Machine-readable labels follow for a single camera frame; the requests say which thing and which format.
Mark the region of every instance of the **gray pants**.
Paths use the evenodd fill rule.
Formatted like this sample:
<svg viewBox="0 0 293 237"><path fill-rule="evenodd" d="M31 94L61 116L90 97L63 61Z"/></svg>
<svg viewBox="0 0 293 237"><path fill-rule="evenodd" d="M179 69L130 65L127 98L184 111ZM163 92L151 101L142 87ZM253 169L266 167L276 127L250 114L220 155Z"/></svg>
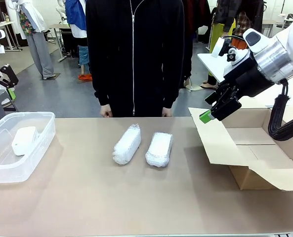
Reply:
<svg viewBox="0 0 293 237"><path fill-rule="evenodd" d="M34 63L43 78L54 74L52 60L43 33L26 36Z"/></svg>

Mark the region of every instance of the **zipper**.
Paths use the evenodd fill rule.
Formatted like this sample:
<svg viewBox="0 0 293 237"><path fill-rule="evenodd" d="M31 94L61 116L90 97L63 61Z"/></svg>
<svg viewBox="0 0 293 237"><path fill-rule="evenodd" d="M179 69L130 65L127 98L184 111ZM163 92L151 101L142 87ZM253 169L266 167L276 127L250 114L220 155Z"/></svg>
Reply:
<svg viewBox="0 0 293 237"><path fill-rule="evenodd" d="M134 22L135 22L135 13L138 7L142 4L140 4L136 7L135 11L133 12L132 8L132 2L130 0L130 7L131 7L131 14L132 14L132 73L133 73L133 116L135 115L135 102L134 102Z"/></svg>

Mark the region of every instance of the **bubble-wrapped item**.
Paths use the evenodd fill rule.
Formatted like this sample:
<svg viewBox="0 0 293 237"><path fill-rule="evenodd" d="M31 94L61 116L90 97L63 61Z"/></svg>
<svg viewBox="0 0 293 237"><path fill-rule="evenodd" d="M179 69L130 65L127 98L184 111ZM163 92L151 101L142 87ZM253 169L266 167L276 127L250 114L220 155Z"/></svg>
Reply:
<svg viewBox="0 0 293 237"><path fill-rule="evenodd" d="M145 155L147 163L156 167L166 167L169 162L171 146L171 134L154 133L150 148Z"/></svg>
<svg viewBox="0 0 293 237"><path fill-rule="evenodd" d="M141 129L138 124L131 125L115 145L113 160L121 165L131 161L141 143Z"/></svg>

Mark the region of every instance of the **clear plastic container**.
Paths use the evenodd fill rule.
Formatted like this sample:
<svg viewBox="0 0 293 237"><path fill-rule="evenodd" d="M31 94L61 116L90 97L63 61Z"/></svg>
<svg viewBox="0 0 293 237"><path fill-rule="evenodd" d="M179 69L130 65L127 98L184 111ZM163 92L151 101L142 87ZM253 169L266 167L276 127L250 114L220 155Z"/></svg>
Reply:
<svg viewBox="0 0 293 237"><path fill-rule="evenodd" d="M0 120L0 183L26 181L44 156L55 136L55 114L24 112ZM18 129L35 126L40 136L24 156L16 156L11 143Z"/></svg>

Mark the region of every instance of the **cardboard box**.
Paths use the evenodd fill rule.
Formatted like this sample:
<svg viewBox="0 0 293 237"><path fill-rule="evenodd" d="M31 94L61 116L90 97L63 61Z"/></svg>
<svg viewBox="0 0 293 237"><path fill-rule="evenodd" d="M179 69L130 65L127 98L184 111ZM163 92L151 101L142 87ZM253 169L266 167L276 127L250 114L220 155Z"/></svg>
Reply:
<svg viewBox="0 0 293 237"><path fill-rule="evenodd" d="M189 110L210 163L228 165L241 190L293 191L293 138L277 142L268 135L270 109L239 109L207 124L199 120L206 110ZM283 124L292 119L287 107Z"/></svg>

